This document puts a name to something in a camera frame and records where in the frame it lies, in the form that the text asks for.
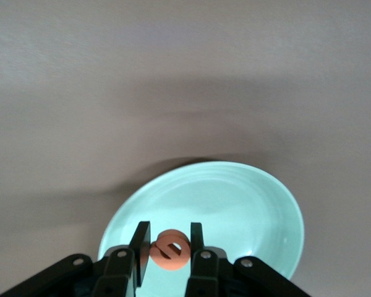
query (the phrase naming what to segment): orange toy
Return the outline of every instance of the orange toy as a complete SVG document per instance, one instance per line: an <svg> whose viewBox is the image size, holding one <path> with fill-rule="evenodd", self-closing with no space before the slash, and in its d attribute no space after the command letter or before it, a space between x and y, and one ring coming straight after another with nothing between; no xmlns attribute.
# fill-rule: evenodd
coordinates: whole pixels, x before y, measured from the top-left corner
<svg viewBox="0 0 371 297"><path fill-rule="evenodd" d="M158 239L151 244L150 256L161 268L166 270L180 269L188 263L191 257L190 242L187 236L178 230L163 231L158 235Z"/></svg>

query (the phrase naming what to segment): light blue plate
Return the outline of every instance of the light blue plate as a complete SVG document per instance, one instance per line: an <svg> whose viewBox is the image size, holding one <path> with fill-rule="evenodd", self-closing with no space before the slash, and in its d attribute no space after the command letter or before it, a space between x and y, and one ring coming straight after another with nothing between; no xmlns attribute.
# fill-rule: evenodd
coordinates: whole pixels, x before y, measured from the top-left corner
<svg viewBox="0 0 371 297"><path fill-rule="evenodd" d="M184 166L140 188L111 219L98 258L128 244L140 221L151 222L152 241L167 229L190 238L190 223L200 222L205 244L224 249L230 262L256 256L288 279L304 244L302 214L289 190L260 169L226 161ZM173 272L150 259L137 296L184 296L189 265Z"/></svg>

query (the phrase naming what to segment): screw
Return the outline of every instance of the screw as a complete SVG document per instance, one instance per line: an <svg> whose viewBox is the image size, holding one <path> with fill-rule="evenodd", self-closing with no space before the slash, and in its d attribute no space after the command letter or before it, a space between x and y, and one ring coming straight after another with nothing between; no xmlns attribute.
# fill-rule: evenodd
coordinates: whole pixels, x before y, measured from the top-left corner
<svg viewBox="0 0 371 297"><path fill-rule="evenodd" d="M73 261L73 265L74 266L81 265L83 263L84 263L84 259L83 258L77 258L76 260Z"/></svg>
<svg viewBox="0 0 371 297"><path fill-rule="evenodd" d="M126 255L127 255L126 251L119 251L117 257L122 258L125 257Z"/></svg>
<svg viewBox="0 0 371 297"><path fill-rule="evenodd" d="M253 266L253 262L250 261L249 259L241 260L241 264L242 266L247 267L247 268L250 268L251 266Z"/></svg>
<svg viewBox="0 0 371 297"><path fill-rule="evenodd" d="M200 256L204 259L209 259L211 257L211 254L208 251L203 251L200 253Z"/></svg>

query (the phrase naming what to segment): table surface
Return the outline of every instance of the table surface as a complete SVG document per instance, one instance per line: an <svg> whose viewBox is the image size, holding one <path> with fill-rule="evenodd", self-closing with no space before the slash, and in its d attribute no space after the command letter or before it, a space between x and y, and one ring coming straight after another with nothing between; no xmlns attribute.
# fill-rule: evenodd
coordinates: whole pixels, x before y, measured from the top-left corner
<svg viewBox="0 0 371 297"><path fill-rule="evenodd" d="M0 292L200 160L281 180L293 282L371 296L371 0L0 1Z"/></svg>

